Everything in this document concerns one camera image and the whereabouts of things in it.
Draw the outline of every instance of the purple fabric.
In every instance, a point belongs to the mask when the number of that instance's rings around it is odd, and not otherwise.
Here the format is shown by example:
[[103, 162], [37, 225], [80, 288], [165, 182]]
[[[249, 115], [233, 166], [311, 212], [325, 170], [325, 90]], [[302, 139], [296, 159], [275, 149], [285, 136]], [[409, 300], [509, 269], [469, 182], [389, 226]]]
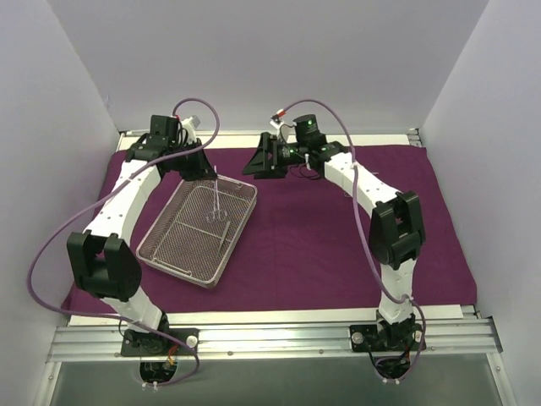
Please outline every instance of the purple fabric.
[[[325, 180], [291, 174], [272, 180], [245, 177], [241, 173], [252, 149], [206, 152], [219, 173], [257, 186], [257, 205], [215, 288], [201, 288], [142, 263], [142, 286], [156, 305], [165, 312], [378, 306], [380, 291], [358, 238], [351, 198]], [[415, 299], [421, 305], [474, 304], [477, 288], [426, 150], [390, 145], [360, 147], [357, 153], [358, 161], [383, 182], [414, 190], [420, 197], [427, 242], [415, 267]], [[112, 189], [124, 155], [121, 151], [112, 156], [101, 196]], [[179, 181], [176, 173], [169, 173], [150, 196], [134, 230], [134, 252]], [[363, 225], [368, 232], [368, 216]], [[111, 311], [76, 288], [65, 305]]]

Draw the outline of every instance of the bolt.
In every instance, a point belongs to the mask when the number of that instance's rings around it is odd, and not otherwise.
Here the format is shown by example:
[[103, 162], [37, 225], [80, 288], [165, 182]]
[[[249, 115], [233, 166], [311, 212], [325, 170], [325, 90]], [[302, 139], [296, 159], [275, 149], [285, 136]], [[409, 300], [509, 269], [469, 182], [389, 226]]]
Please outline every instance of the bolt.
[[190, 348], [195, 348], [198, 341], [199, 340], [196, 336], [188, 336], [188, 338], [186, 338], [186, 345], [188, 345]]
[[363, 334], [361, 334], [360, 332], [355, 332], [354, 334], [352, 334], [352, 343], [361, 344], [363, 343], [363, 341], [364, 337]]

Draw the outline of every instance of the white wall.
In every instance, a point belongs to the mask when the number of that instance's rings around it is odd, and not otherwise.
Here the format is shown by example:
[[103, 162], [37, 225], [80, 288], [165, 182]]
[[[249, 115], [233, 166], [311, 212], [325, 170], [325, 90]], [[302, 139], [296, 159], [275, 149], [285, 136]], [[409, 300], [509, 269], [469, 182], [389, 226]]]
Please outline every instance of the white wall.
[[[224, 129], [265, 129], [312, 96], [351, 130], [403, 132], [426, 119], [487, 0], [49, 2], [120, 129], [193, 95]], [[337, 129], [324, 114], [320, 126]]]
[[490, 0], [422, 132], [520, 405], [541, 398], [540, 21]]
[[[58, 318], [31, 300], [26, 271], [41, 241], [96, 200], [117, 133], [45, 0], [2, 0], [0, 38], [0, 404], [29, 405]], [[38, 272], [59, 305], [73, 281], [65, 240]]]

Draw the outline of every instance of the wire mesh basket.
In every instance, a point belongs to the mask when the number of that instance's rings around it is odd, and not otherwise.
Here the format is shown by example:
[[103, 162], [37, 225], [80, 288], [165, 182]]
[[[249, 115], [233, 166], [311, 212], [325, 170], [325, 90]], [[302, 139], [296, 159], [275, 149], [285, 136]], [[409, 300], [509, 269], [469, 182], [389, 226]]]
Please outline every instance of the wire mesh basket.
[[236, 179], [182, 181], [137, 249], [155, 269], [212, 288], [255, 207], [257, 189]]

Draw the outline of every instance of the purple cable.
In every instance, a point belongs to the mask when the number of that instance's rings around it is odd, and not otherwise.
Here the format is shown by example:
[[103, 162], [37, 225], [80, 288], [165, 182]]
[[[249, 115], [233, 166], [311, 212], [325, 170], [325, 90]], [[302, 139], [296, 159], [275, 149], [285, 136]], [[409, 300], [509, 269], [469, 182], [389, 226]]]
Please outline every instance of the purple cable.
[[195, 372], [197, 372], [197, 370], [199, 369], [199, 356], [197, 355], [197, 353], [195, 353], [195, 351], [190, 348], [188, 345], [186, 345], [186, 343], [183, 343], [182, 341], [178, 340], [177, 338], [173, 337], [173, 336], [170, 336], [169, 334], [166, 334], [164, 332], [158, 332], [157, 330], [155, 329], [152, 329], [152, 328], [149, 328], [147, 326], [144, 326], [142, 324], [139, 324], [137, 321], [132, 321], [130, 320], [129, 318], [127, 317], [124, 317], [124, 316], [121, 316], [121, 315], [108, 315], [108, 314], [100, 314], [100, 313], [89, 313], [89, 312], [82, 312], [82, 311], [72, 311], [72, 310], [64, 310], [64, 309], [61, 309], [59, 307], [56, 307], [56, 306], [53, 306], [52, 304], [48, 304], [47, 302], [45, 302], [42, 298], [40, 298], [36, 291], [34, 290], [34, 287], [32, 286], [32, 275], [34, 274], [34, 269], [36, 267], [36, 263], [37, 261], [40, 259], [41, 257], [41, 254], [43, 254], [43, 251], [45, 251], [45, 249], [47, 248], [47, 246], [69, 225], [71, 224], [72, 222], [74, 222], [75, 220], [77, 220], [79, 217], [83, 216], [85, 213], [91, 211], [91, 210], [94, 210], [96, 209], [97, 207], [100, 207], [102, 205], [105, 204], [106, 201], [108, 201], [109, 199], [111, 199], [113, 196], [117, 195], [122, 189], [124, 189], [128, 184], [129, 182], [131, 181], [131, 179], [134, 179], [136, 178], [140, 173], [142, 173], [143, 171], [145, 171], [146, 169], [148, 169], [149, 167], [153, 167], [154, 165], [156, 165], [157, 163], [160, 163], [160, 162], [164, 162], [168, 159], [174, 159], [174, 158], [178, 158], [180, 156], [185, 156], [185, 155], [188, 155], [188, 154], [192, 154], [194, 152], [197, 152], [197, 151], [201, 151], [203, 148], [206, 148], [214, 139], [215, 137], [218, 135], [218, 131], [220, 130], [220, 118], [218, 117], [218, 113], [216, 112], [215, 108], [213, 106], [211, 106], [208, 102], [204, 101], [204, 100], [201, 100], [199, 98], [196, 98], [196, 97], [189, 97], [189, 98], [186, 98], [186, 99], [183, 99], [181, 100], [179, 103], [177, 103], [177, 105], [174, 107], [173, 109], [173, 115], [175, 115], [175, 113], [177, 112], [177, 109], [182, 106], [184, 103], [187, 103], [187, 102], [198, 102], [198, 103], [201, 103], [201, 104], [204, 104], [205, 106], [207, 106], [211, 111], [212, 111], [212, 114], [214, 114], [214, 118], [216, 120], [216, 129], [214, 130], [214, 134], [210, 137], [210, 139], [208, 141], [206, 141], [203, 145], [201, 146], [198, 146], [197, 148], [194, 148], [193, 150], [189, 150], [189, 151], [182, 151], [182, 152], [177, 152], [175, 154], [171, 154], [171, 155], [167, 155], [167, 156], [162, 156], [160, 158], [157, 158], [155, 159], [154, 161], [151, 161], [151, 162], [148, 162], [147, 164], [145, 164], [143, 167], [141, 167], [140, 169], [138, 169], [137, 171], [135, 171], [134, 173], [132, 173], [130, 176], [129, 176], [129, 180], [126, 180], [124, 183], [120, 184], [120, 186], [118, 186], [115, 190], [113, 190], [109, 195], [105, 196], [104, 198], [98, 200], [96, 203], [94, 203], [93, 205], [91, 206], [88, 206], [86, 207], [84, 210], [80, 211], [79, 213], [75, 214], [73, 217], [69, 218], [62, 226], [60, 226], [60, 228], [55, 231], [54, 233], [52, 233], [52, 235], [46, 240], [46, 242], [38, 249], [38, 252], [37, 252], [37, 255], [36, 257], [34, 258], [34, 260], [31, 262], [30, 264], [30, 268], [28, 270], [28, 274], [26, 275], [26, 288], [28, 290], [28, 293], [30, 294], [30, 296], [32, 297], [32, 299], [37, 303], [39, 304], [40, 306], [50, 310], [50, 311], [54, 311], [56, 313], [60, 313], [62, 315], [81, 315], [81, 316], [84, 316], [84, 317], [102, 317], [102, 318], [106, 318], [106, 319], [113, 319], [113, 320], [119, 320], [119, 321], [125, 321], [127, 323], [130, 323], [130, 324], [133, 324], [134, 326], [137, 326], [137, 327], [140, 327], [140, 328], [143, 328], [145, 329], [147, 332], [153, 332], [154, 334], [158, 335], [158, 336], [161, 336], [161, 337], [164, 337], [172, 342], [174, 342], [175, 344], [178, 344], [180, 345], [181, 347], [183, 348], [186, 348], [193, 356], [194, 356], [194, 359], [195, 359], [195, 367], [190, 371], [190, 372], [187, 372], [186, 374], [182, 375], [182, 376], [179, 376], [177, 378], [173, 378], [171, 379], [170, 381], [168, 382], [163, 382], [163, 383], [159, 383], [157, 386], [158, 387], [164, 387], [164, 386], [167, 386], [167, 385], [173, 385], [175, 383], [179, 383], [180, 381], [183, 381], [185, 380], [186, 378], [189, 378], [190, 376], [192, 376], [193, 374], [195, 374]]
[[[330, 108], [329, 106], [327, 106], [325, 103], [323, 103], [322, 101], [319, 101], [319, 100], [315, 100], [315, 99], [303, 99], [303, 100], [299, 100], [299, 101], [296, 101], [296, 102], [290, 104], [289, 106], [285, 107], [283, 109], [283, 111], [287, 112], [287, 110], [289, 110], [290, 108], [292, 108], [294, 106], [297, 106], [300, 103], [305, 103], [305, 102], [313, 102], [315, 104], [319, 104], [320, 106], [325, 108], [336, 119], [336, 121], [340, 124], [340, 127], [342, 127], [342, 131], [346, 135], [347, 142], [349, 143], [349, 147], [350, 147], [349, 149], [350, 149], [350, 152], [352, 154], [352, 163], [355, 162], [356, 161], [355, 160], [355, 146], [353, 145], [353, 140], [352, 140], [351, 135], [349, 134], [349, 131], [347, 131], [346, 125], [344, 124], [342, 119], [340, 117], [338, 117], [338, 115], [335, 113], [335, 111], [332, 108]], [[421, 321], [423, 323], [423, 328], [422, 328], [422, 331], [421, 331], [421, 340], [419, 342], [417, 353], [415, 354], [415, 358], [413, 359], [410, 368], [406, 371], [406, 373], [403, 376], [401, 376], [398, 379], [398, 381], [401, 381], [407, 375], [409, 375], [409, 372], [412, 370], [412, 368], [418, 362], [419, 355], [421, 354], [421, 351], [422, 351], [423, 345], [424, 345], [424, 336], [426, 335], [426, 318], [424, 317], [424, 313], [421, 310], [420, 306], [412, 298], [410, 298], [407, 294], [404, 294], [404, 295], [402, 295], [402, 297], [400, 299], [397, 299], [391, 294], [391, 292], [389, 292], [387, 287], [383, 284], [383, 281], [381, 280], [380, 274], [378, 273], [378, 269], [376, 268], [376, 265], [374, 263], [374, 259], [372, 258], [372, 254], [370, 253], [370, 248], [369, 248], [368, 242], [366, 241], [366, 237], [364, 236], [363, 224], [361, 223], [361, 216], [360, 216], [359, 211], [358, 211], [357, 184], [358, 184], [358, 168], [357, 168], [357, 165], [353, 165], [353, 191], [352, 191], [353, 215], [355, 216], [355, 223], [357, 224], [358, 235], [361, 238], [361, 243], [363, 245], [364, 254], [366, 255], [366, 259], [369, 262], [370, 270], [372, 271], [372, 275], [374, 275], [374, 279], [378, 283], [381, 291], [384, 293], [384, 295], [387, 298], [389, 298], [389, 300], [391, 302], [396, 303], [397, 305], [398, 304], [401, 305], [406, 300], [409, 300], [410, 303], [412, 304], [412, 306], [415, 307], [418, 310], [418, 312], [419, 312], [419, 314], [421, 316]], [[379, 359], [376, 364], [378, 364], [379, 362], [384, 361], [386, 359], [392, 359], [392, 358], [394, 358], [394, 357], [385, 357], [383, 359]], [[379, 377], [381, 377], [382, 379], [385, 379], [382, 375], [380, 375], [380, 373], [377, 370], [376, 370], [376, 374]]]

